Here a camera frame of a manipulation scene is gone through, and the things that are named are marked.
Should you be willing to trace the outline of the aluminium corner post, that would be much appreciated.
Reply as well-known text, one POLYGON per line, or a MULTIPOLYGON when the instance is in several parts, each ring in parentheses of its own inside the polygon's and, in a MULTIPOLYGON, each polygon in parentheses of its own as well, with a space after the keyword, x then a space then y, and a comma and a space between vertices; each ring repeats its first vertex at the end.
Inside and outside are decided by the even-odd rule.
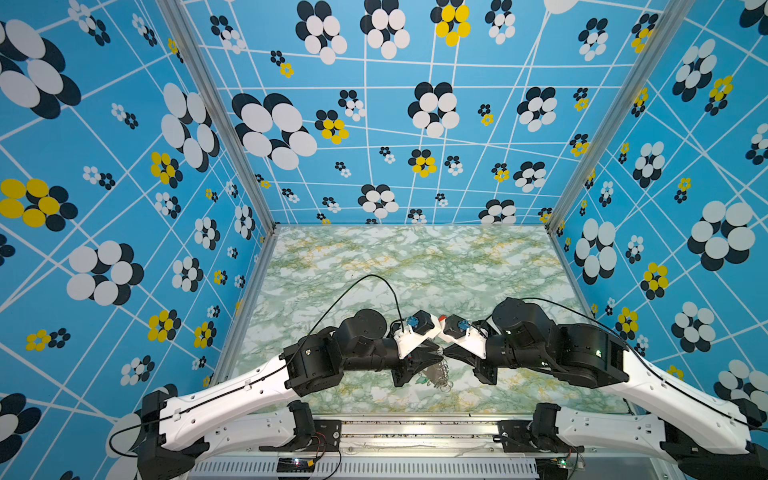
POLYGON ((216 89, 204 59, 203 50, 195 40, 192 24, 186 19, 183 6, 179 1, 159 0, 157 4, 174 40, 182 50, 190 75, 210 113, 222 144, 230 155, 236 173, 253 203, 265 235, 269 238, 275 232, 275 220, 264 196, 259 191, 255 173, 227 115, 223 99, 216 89))
POLYGON ((668 2, 661 14, 656 33, 630 70, 601 121, 585 158, 574 170, 554 207, 553 215, 546 226, 550 237, 556 237, 557 228, 576 203, 587 176, 596 167, 605 149, 616 135, 636 95, 649 80, 694 4, 694 0, 668 2))

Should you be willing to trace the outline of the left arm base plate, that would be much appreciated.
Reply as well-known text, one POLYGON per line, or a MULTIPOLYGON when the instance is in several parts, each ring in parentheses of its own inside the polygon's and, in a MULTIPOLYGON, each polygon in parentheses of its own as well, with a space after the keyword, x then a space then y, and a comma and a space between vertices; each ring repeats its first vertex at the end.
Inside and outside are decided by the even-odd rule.
POLYGON ((295 452, 319 450, 320 452, 338 452, 340 448, 343 423, 336 419, 315 419, 314 426, 307 430, 301 427, 292 437, 278 445, 271 441, 260 446, 260 452, 295 452))

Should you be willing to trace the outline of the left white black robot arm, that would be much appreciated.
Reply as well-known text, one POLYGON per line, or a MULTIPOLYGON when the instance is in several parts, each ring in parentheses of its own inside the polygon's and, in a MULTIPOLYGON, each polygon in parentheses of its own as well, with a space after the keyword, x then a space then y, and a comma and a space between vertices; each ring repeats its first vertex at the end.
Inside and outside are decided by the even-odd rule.
POLYGON ((442 321, 425 311, 389 325, 379 312, 363 309, 206 390, 184 396, 173 388, 153 392, 140 410, 138 472, 144 479, 187 473, 212 450, 209 436, 216 429, 261 408, 335 387, 348 371, 388 371, 401 387, 441 362, 432 341, 442 331, 442 321))

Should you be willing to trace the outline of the left aluminium corner post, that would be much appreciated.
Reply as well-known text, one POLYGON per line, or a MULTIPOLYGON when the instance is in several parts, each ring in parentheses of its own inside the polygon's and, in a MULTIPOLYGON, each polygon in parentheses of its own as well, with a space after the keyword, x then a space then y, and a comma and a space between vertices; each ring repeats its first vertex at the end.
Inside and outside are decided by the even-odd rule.
POLYGON ((192 24, 186 19, 183 6, 179 1, 159 0, 157 4, 174 40, 182 50, 190 75, 210 113, 222 144, 230 155, 236 173, 253 203, 265 235, 269 238, 275 232, 275 220, 264 196, 259 191, 255 173, 227 115, 223 99, 216 89, 204 59, 203 50, 195 40, 192 24))

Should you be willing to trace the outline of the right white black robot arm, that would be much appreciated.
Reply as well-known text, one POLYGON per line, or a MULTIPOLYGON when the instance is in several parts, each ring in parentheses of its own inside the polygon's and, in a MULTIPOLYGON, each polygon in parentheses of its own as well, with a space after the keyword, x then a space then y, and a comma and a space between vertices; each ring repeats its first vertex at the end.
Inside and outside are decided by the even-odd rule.
POLYGON ((514 298, 486 320, 451 315, 439 322, 445 355, 470 365, 483 384, 496 384, 502 369, 527 369, 641 410, 615 417, 544 402, 527 427, 501 432, 505 444, 551 453, 607 446, 674 463, 693 479, 767 476, 767 450, 751 435, 760 419, 756 409, 684 383, 594 324, 558 324, 539 305, 514 298))

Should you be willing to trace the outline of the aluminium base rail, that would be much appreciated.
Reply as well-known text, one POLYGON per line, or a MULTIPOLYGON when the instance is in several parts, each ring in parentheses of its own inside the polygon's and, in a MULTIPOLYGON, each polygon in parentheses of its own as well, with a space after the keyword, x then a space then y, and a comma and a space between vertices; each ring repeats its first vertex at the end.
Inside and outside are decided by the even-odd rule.
POLYGON ((327 445, 301 451, 241 446, 215 453, 188 479, 681 479, 647 455, 588 446, 581 453, 504 449, 500 418, 443 416, 322 418, 327 445))

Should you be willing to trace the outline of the right aluminium corner post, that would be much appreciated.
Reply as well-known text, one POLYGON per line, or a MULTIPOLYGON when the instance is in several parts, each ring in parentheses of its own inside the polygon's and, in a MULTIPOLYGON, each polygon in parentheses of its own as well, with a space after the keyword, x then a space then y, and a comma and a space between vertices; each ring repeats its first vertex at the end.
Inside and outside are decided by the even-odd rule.
POLYGON ((636 95, 649 80, 694 4, 694 0, 668 2, 661 14, 656 33, 630 70, 601 121, 585 158, 574 170, 554 207, 553 215, 546 226, 550 237, 556 237, 557 228, 576 203, 587 176, 596 167, 605 149, 616 135, 636 95))

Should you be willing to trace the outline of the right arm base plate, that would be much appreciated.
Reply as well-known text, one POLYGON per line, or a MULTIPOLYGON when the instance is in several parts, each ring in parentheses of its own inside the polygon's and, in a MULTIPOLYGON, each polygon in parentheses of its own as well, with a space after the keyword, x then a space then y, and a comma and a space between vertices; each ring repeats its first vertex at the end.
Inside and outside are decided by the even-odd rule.
POLYGON ((534 430, 532 420, 502 420, 496 423, 498 432, 493 441, 505 453, 583 453, 584 446, 573 446, 562 441, 553 427, 542 432, 534 430))

